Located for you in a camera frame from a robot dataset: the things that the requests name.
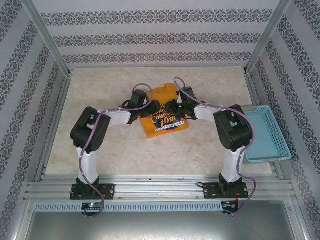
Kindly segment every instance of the blue tray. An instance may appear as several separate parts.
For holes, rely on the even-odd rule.
[[[257,164],[290,160],[291,153],[269,106],[258,106],[254,111],[245,111],[252,121],[256,138],[245,152],[244,164]]]

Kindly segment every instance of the beige floor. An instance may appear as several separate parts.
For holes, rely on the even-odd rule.
[[[211,104],[250,105],[241,67],[135,67],[75,69],[46,174],[77,174],[70,131],[87,106],[106,110],[131,97],[138,83],[160,87],[181,77],[196,97]],[[98,173],[116,175],[203,175],[223,169],[224,148],[216,126],[189,120],[189,128],[147,139],[140,120],[108,129],[98,151]],[[271,174],[268,163],[244,165],[246,174]]]

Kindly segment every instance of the damask pattern wall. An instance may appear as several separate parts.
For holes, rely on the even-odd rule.
[[[0,0],[0,240],[44,151],[64,76],[19,0]]]
[[[293,0],[251,73],[292,153],[291,179],[312,239],[320,239],[320,2]]]
[[[245,66],[279,0],[36,0],[70,69]]]

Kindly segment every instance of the wire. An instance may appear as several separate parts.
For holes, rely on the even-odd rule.
[[[105,114],[105,113],[110,113],[110,112],[129,111],[129,110],[130,110],[130,111],[138,111],[138,110],[142,110],[142,109],[144,109],[144,108],[146,108],[147,106],[150,105],[151,101],[154,99],[154,91],[153,91],[153,89],[152,89],[149,85],[147,85],[147,84],[145,84],[145,83],[139,83],[139,84],[137,84],[136,86],[134,86],[132,92],[134,92],[135,89],[136,89],[138,86],[146,86],[146,87],[148,87],[148,88],[150,89],[150,92],[151,92],[151,100],[150,100],[146,105],[144,105],[144,106],[142,106],[142,107],[138,107],[138,108],[129,108],[129,109],[124,109],[124,108],[112,108],[112,109],[109,109],[109,110],[105,110],[105,111],[100,112],[100,114],[99,114],[98,117],[96,118],[96,121],[95,121],[95,123],[94,123],[94,127],[93,127],[93,129],[92,129],[92,131],[91,131],[91,134],[90,134],[88,140],[86,141],[86,144],[84,145],[83,149],[81,150],[80,158],[79,158],[79,169],[80,169],[80,173],[81,173],[83,179],[86,181],[86,183],[87,183],[97,194],[99,194],[99,196],[101,197],[101,203],[102,203],[102,206],[101,206],[100,210],[99,210],[95,215],[93,215],[93,216],[87,216],[87,215],[86,215],[86,212],[87,212],[87,210],[88,210],[88,209],[86,208],[86,209],[84,210],[84,213],[83,213],[83,215],[84,215],[85,218],[90,217],[90,219],[93,219],[93,218],[99,216],[99,215],[102,213],[102,211],[104,210],[104,208],[105,208],[105,198],[104,198],[103,194],[102,194],[98,189],[96,189],[95,186],[93,186],[93,185],[90,183],[90,181],[87,179],[87,177],[86,177],[86,175],[85,175],[85,173],[84,173],[84,170],[83,170],[83,168],[82,168],[82,159],[83,159],[83,157],[84,157],[85,151],[86,151],[86,149],[88,148],[90,142],[92,141],[92,138],[93,138],[94,135],[95,135],[95,132],[96,132],[96,129],[97,129],[99,120],[100,120],[100,118],[101,118],[101,116],[102,116],[103,114]]]
[[[246,200],[246,202],[243,204],[243,206],[237,211],[234,213],[234,215],[238,214],[239,212],[241,212],[249,203],[249,201],[251,200],[251,198],[253,197],[255,191],[256,191],[256,188],[257,188],[257,182],[254,178],[250,177],[250,176],[245,176],[243,175],[241,172],[240,172],[240,162],[241,162],[241,158],[243,158],[244,156],[244,152],[250,148],[250,146],[252,146],[252,144],[254,143],[255,139],[256,139],[256,130],[255,130],[255,127],[253,125],[253,123],[250,121],[250,119],[244,115],[242,112],[239,112],[235,109],[232,109],[230,107],[225,107],[225,106],[217,106],[217,105],[211,105],[211,104],[208,104],[208,103],[204,103],[204,102],[201,102],[199,100],[197,100],[196,98],[192,97],[191,95],[189,95],[188,93],[186,93],[177,83],[177,79],[180,80],[182,83],[183,83],[183,87],[186,86],[186,83],[185,81],[183,81],[180,77],[175,77],[173,79],[176,87],[182,92],[184,93],[187,97],[189,97],[190,99],[192,99],[193,101],[195,101],[196,103],[200,104],[200,105],[204,105],[206,107],[209,107],[209,108],[213,108],[213,109],[221,109],[221,110],[228,110],[228,111],[231,111],[231,112],[234,112],[235,114],[238,114],[240,115],[241,117],[243,117],[251,126],[251,129],[252,129],[252,140],[250,141],[250,143],[245,147],[243,148],[240,153],[239,153],[239,157],[238,157],[238,160],[237,160],[237,163],[236,163],[236,171],[237,173],[239,174],[240,177],[244,178],[244,179],[248,179],[248,180],[251,180],[253,181],[253,190],[250,194],[250,196],[248,197],[248,199]]]

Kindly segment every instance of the yellow object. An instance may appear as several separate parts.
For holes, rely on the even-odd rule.
[[[159,101],[162,108],[149,117],[141,118],[141,124],[148,139],[188,128],[189,125],[186,119],[165,111],[166,103],[177,99],[177,87],[175,84],[165,84],[164,87],[153,90],[153,100]]]

